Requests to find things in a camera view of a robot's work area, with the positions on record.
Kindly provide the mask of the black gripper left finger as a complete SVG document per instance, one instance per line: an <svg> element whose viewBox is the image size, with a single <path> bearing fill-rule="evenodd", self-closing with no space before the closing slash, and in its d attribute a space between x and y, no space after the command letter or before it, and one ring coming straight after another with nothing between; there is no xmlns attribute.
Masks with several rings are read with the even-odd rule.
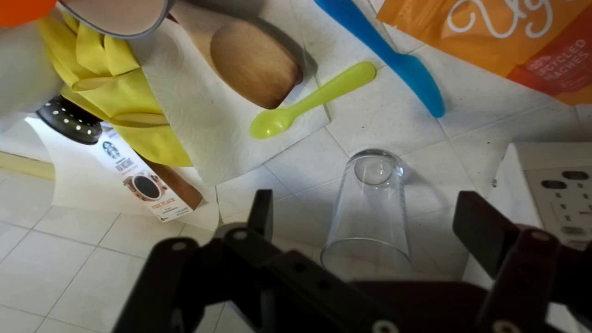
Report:
<svg viewBox="0 0 592 333"><path fill-rule="evenodd" d="M295 250L271 244L273 196L199 244L157 242L112 333L192 333L205 309L231 303L255 333L371 333L382 309Z"/></svg>

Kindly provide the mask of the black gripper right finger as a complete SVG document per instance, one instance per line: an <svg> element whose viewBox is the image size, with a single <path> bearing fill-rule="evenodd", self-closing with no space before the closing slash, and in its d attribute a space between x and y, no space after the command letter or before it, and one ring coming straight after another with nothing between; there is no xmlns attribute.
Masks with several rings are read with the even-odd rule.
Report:
<svg viewBox="0 0 592 333"><path fill-rule="evenodd" d="M558 333L551 303L592 327L592 244L564 246L554 235L517 226L473 191L460 191L453 233L493 279L477 311L480 333Z"/></svg>

